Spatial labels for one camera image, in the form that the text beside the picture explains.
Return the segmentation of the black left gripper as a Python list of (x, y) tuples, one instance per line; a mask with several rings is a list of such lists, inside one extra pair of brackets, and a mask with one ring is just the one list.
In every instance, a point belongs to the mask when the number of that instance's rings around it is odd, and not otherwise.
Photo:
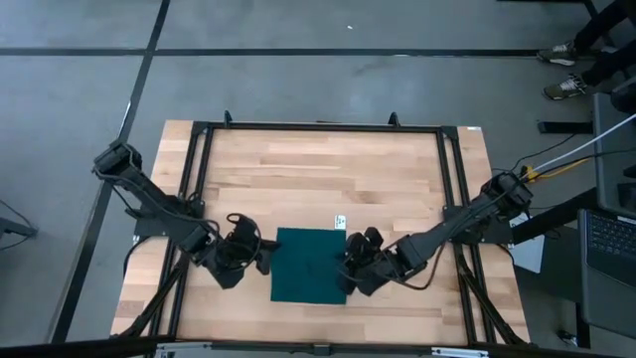
[(230, 233), (224, 240), (211, 244), (206, 255), (205, 268), (222, 289), (233, 288), (242, 280), (245, 267), (255, 258), (257, 270), (263, 275), (269, 275), (272, 251), (280, 246), (279, 242), (260, 240), (255, 235)]

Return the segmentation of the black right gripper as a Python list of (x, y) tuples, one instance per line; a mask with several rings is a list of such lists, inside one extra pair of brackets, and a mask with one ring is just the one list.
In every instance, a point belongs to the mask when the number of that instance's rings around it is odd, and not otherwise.
[(347, 238), (346, 255), (349, 275), (340, 271), (337, 276), (337, 285), (346, 295), (357, 289), (370, 296), (389, 281), (405, 275), (405, 261), (399, 254), (369, 246), (367, 238), (359, 232)]

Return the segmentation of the green microfiber towel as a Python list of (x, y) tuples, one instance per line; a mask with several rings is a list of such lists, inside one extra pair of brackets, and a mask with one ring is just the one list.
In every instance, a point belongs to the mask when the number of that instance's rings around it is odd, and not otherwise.
[(343, 305), (339, 268), (347, 238), (346, 218), (279, 227), (271, 259), (270, 299), (275, 302)]

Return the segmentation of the white paper sheet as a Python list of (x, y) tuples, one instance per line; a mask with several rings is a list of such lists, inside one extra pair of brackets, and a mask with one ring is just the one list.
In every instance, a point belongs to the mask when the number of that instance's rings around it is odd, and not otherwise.
[(537, 236), (521, 244), (509, 245), (514, 265), (533, 273), (540, 273), (543, 262), (545, 236)]

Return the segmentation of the black metal crossbar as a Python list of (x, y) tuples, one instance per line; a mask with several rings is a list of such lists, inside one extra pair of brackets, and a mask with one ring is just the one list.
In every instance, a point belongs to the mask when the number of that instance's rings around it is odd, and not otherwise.
[(412, 344), (358, 344), (358, 343), (281, 343), (231, 340), (176, 341), (170, 336), (116, 337), (99, 340), (47, 343), (37, 345), (0, 347), (0, 358), (130, 358), (158, 351), (203, 348), (221, 351), (303, 353), (316, 357), (334, 354), (400, 354), (431, 355), (432, 347), (457, 347), (486, 350), (490, 358), (621, 358), (614, 355), (582, 351), (540, 348), (534, 345), (505, 345), (476, 342), (468, 345), (412, 345)]

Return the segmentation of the black slanted table leg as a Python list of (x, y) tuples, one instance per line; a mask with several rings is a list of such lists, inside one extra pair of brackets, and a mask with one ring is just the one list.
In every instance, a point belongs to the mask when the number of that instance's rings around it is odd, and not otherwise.
[(551, 229), (563, 226), (577, 218), (577, 212), (582, 209), (597, 208), (597, 189), (589, 189), (574, 196), (553, 208), (515, 226), (512, 229), (512, 243), (521, 244), (537, 236), (543, 235)]

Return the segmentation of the grey stand foot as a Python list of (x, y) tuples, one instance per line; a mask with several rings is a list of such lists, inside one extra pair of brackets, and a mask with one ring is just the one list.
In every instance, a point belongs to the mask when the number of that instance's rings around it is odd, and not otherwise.
[(0, 241), (5, 235), (16, 235), (21, 237), (21, 240), (16, 243), (0, 247), (0, 252), (13, 249), (14, 247), (24, 244), (30, 239), (36, 238), (39, 230), (31, 223), (29, 219), (27, 219), (23, 214), (18, 212), (4, 200), (0, 199), (0, 204), (23, 221), (23, 224), (20, 224), (0, 216)]

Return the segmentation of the black table foot bar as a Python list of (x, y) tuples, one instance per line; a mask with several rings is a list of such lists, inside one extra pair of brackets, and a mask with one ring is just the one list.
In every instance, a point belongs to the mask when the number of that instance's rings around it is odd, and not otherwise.
[(571, 121), (540, 121), (537, 123), (541, 134), (592, 134), (593, 123)]

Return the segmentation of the dark laptop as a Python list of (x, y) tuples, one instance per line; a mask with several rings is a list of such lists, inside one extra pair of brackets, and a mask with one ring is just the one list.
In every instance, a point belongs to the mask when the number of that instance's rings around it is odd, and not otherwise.
[(577, 220), (585, 265), (636, 287), (636, 219), (582, 209)]

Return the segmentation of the grey side table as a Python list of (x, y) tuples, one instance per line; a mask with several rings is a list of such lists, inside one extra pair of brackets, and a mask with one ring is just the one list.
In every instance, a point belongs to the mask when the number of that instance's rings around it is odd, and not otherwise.
[[(612, 96), (593, 97), (597, 208), (636, 219), (636, 113), (615, 108)], [(636, 287), (583, 262), (582, 317), (590, 325), (636, 339)]]

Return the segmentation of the person's shoe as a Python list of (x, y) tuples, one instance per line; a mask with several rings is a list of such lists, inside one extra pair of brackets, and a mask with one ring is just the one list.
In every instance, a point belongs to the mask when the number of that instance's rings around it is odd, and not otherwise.
[(550, 100), (563, 100), (585, 94), (586, 88), (581, 76), (570, 74), (566, 80), (543, 88), (543, 95)]
[(544, 63), (572, 67), (578, 58), (573, 42), (555, 45), (537, 52), (537, 58)]

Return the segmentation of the person's leg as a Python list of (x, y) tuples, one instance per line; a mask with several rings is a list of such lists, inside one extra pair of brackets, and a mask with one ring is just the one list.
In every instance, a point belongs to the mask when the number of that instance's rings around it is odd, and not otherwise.
[(582, 54), (620, 22), (629, 19), (636, 24), (636, 0), (613, 0), (575, 35), (572, 47)]
[(590, 69), (582, 72), (580, 77), (587, 86), (596, 87), (618, 71), (626, 70), (633, 65), (636, 65), (636, 40), (614, 53), (599, 58)]

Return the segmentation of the black metal table frame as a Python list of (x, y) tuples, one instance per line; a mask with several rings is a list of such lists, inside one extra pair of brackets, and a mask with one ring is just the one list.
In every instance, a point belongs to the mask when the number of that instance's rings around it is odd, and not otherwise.
[[(429, 127), (347, 131), (338, 124), (236, 122), (194, 134), (189, 120), (169, 120), (143, 167), (170, 194), (191, 193), (197, 168), (209, 157), (202, 196), (209, 218), (232, 212), (253, 218), (267, 239), (281, 228), (331, 230), (337, 216), (349, 233), (369, 226), (387, 242), (437, 224), (447, 199), (461, 197), (454, 175), (440, 172), (439, 151), (459, 148), (467, 186), (476, 195), (490, 168), (482, 132), (462, 127), (456, 140)], [(343, 304), (271, 299), (270, 276), (249, 268), (232, 289), (190, 267), (179, 313), (165, 304), (157, 333), (181, 340), (379, 345), (463, 345), (467, 341), (454, 253), (417, 275), (410, 287), (388, 284), (354, 293)]]

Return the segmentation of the silver bracket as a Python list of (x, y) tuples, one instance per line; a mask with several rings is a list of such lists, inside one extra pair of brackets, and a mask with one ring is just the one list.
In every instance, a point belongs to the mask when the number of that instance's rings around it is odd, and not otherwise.
[(490, 358), (486, 350), (457, 347), (432, 347), (431, 355), (445, 358)]

